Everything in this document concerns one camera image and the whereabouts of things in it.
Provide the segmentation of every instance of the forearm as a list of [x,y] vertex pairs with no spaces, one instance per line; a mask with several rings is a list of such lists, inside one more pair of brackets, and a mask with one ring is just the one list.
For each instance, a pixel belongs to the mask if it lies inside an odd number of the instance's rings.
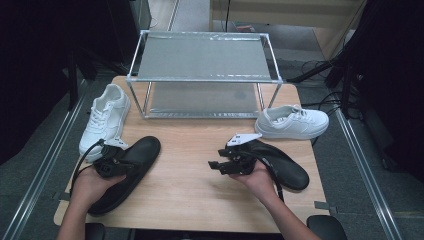
[[271,214],[284,239],[319,239],[277,195],[267,195],[259,200]]
[[71,202],[63,217],[57,240],[84,239],[87,211],[87,206]]

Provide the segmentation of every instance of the black cable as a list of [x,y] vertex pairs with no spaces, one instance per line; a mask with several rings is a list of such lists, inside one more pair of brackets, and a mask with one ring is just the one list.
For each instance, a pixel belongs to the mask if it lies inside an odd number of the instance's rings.
[[336,106],[336,107],[334,107],[334,108],[332,108],[332,109],[330,109],[330,110],[328,110],[326,113],[327,113],[327,115],[328,116],[331,116],[331,115],[333,115],[333,113],[335,113],[336,111],[337,111],[337,109],[339,109],[340,108],[340,105],[339,106]]
[[268,160],[266,160],[266,158],[259,158],[258,157],[257,160],[265,165],[266,169],[269,172],[269,175],[271,175],[271,178],[274,181],[275,186],[277,187],[278,197],[281,199],[281,201],[284,202],[283,187],[281,187],[281,184],[278,182],[278,178],[275,175],[274,171],[272,170],[270,163],[268,162]]
[[[318,61],[318,60],[311,60],[311,61],[307,61],[305,63],[303,63],[302,67],[301,67],[301,72],[302,75],[297,76],[295,78],[290,78],[290,79],[286,79],[287,82],[290,83],[301,83],[307,79],[313,80],[312,76],[315,75],[320,75],[321,77],[327,78],[327,76],[323,76],[321,75],[321,72],[329,69],[329,68],[343,68],[343,66],[337,66],[337,64],[340,62],[340,55],[343,53],[343,51],[346,48],[346,36],[343,39],[343,45],[342,48],[339,50],[339,52],[330,60],[326,60],[326,61]],[[309,70],[308,72],[304,72],[303,71],[303,67],[309,63],[309,62],[313,62],[313,61],[317,61],[317,63],[315,64],[315,68]]]
[[77,177],[79,175],[79,168],[81,167],[81,164],[84,161],[85,157],[87,157],[87,155],[91,152],[91,150],[93,150],[94,147],[96,147],[96,146],[103,146],[104,145],[104,142],[105,142],[104,139],[100,139],[99,141],[97,141],[95,144],[93,144],[91,147],[89,147],[87,149],[87,151],[84,153],[84,155],[82,155],[81,159],[78,161],[78,164],[77,164],[77,166],[76,166],[76,168],[74,170],[74,174],[72,175],[71,189],[69,190],[69,194],[70,195],[72,195],[72,189],[74,188],[75,181],[77,180]]
[[336,103],[340,103],[340,100],[327,100],[327,101],[323,101],[323,102],[317,102],[317,103],[302,103],[302,107],[311,107],[311,106],[316,106],[316,105],[324,105],[324,104],[336,104]]
[[225,32],[228,32],[228,16],[230,14],[230,4],[231,4],[231,0],[228,0],[227,17],[225,19]]
[[222,5],[221,5],[221,0],[218,0],[218,2],[219,2],[219,14],[220,14],[219,15],[219,17],[220,17],[219,23],[221,24],[222,31],[225,32],[224,25],[222,24]]
[[[327,61],[318,61],[318,60],[309,60],[309,61],[306,61],[306,62],[304,62],[303,64],[302,64],[302,66],[300,67],[300,71],[302,72],[302,75],[303,74],[305,74],[305,66],[307,65],[307,64],[309,64],[309,63],[313,63],[313,62],[315,62],[315,65],[314,65],[314,68],[317,68],[318,67],[318,64],[324,64],[325,62],[327,62]],[[323,75],[321,75],[321,72],[319,72],[318,73],[318,75],[319,76],[321,76],[322,78],[326,78],[326,76],[323,76]],[[317,81],[317,80],[324,80],[324,79],[313,79],[312,78],[312,76],[309,78],[310,80],[314,80],[314,81]]]
[[315,143],[318,141],[318,138],[319,138],[319,136],[318,137],[316,137],[315,139],[314,139],[314,141],[312,142],[312,147],[315,145]]

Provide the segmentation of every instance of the white sneaker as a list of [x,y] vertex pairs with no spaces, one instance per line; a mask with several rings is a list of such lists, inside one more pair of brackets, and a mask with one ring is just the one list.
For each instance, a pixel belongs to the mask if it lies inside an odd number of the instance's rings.
[[[128,96],[118,85],[106,86],[102,96],[93,101],[90,119],[79,144],[81,155],[99,139],[111,140],[121,137],[130,104]],[[101,146],[94,147],[86,160],[93,162],[99,159],[102,156],[101,150]]]
[[267,108],[259,115],[255,130],[263,138],[312,139],[327,130],[328,116],[298,105]]

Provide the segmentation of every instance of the shoe sole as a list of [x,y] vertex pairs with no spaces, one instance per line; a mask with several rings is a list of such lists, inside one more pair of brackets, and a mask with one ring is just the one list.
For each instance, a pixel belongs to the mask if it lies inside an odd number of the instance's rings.
[[298,140],[309,140],[309,139],[312,139],[312,138],[316,138],[316,137],[320,136],[321,134],[323,134],[327,130],[327,127],[321,129],[318,132],[314,132],[314,133],[311,133],[311,134],[299,135],[299,134],[295,134],[295,133],[267,132],[267,131],[262,130],[259,127],[258,122],[255,123],[255,131],[257,133],[261,133],[263,138],[290,138],[290,139],[298,139]]
[[[121,136],[122,130],[124,129],[125,118],[128,115],[128,112],[129,112],[130,107],[131,107],[131,101],[130,101],[130,99],[127,97],[126,100],[127,101],[126,101],[126,104],[125,104],[125,109],[124,109],[124,111],[122,112],[122,115],[121,115],[121,122],[119,123],[118,131],[116,132],[114,138]],[[87,160],[87,162],[91,163],[91,162],[94,162],[95,160],[97,160],[97,159],[99,159],[101,157],[102,157],[102,154],[100,152],[98,152],[98,153],[94,153],[94,154],[88,154],[85,157],[85,159]]]

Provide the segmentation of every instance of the wooden table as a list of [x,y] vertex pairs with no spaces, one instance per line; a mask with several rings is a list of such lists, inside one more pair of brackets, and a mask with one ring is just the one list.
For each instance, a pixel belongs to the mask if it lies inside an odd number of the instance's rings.
[[[131,96],[125,77],[116,77],[113,83]],[[145,86],[133,84],[137,94]],[[275,86],[261,86],[267,102]],[[161,141],[161,153],[127,200],[102,217],[87,216],[87,222],[139,229],[279,232],[271,215],[241,183],[208,165],[208,161],[226,161],[217,150],[236,133],[254,133],[254,119],[143,119],[131,101],[122,139],[131,145],[144,136],[155,136]],[[281,87],[274,106],[283,104],[299,104],[295,86]],[[309,174],[305,190],[284,190],[290,209],[304,222],[310,215],[328,215],[314,207],[314,201],[326,200],[310,141],[261,140],[283,150]],[[62,200],[54,216],[56,224],[61,224],[67,206]]]

